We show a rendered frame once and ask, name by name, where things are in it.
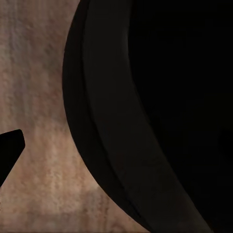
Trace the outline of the cauldron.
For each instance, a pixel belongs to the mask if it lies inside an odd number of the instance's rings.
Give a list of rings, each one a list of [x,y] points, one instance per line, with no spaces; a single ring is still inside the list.
[[[233,0],[80,0],[64,50],[72,139],[151,233],[233,233]]]

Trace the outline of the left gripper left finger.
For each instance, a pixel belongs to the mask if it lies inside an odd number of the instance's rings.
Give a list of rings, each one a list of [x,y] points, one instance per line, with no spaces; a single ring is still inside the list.
[[[20,129],[0,134],[0,186],[12,171],[24,148],[25,141]]]

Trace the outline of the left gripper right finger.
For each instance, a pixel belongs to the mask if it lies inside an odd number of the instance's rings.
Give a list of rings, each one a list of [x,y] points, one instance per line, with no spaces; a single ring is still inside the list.
[[[222,129],[217,146],[233,168],[233,131]]]

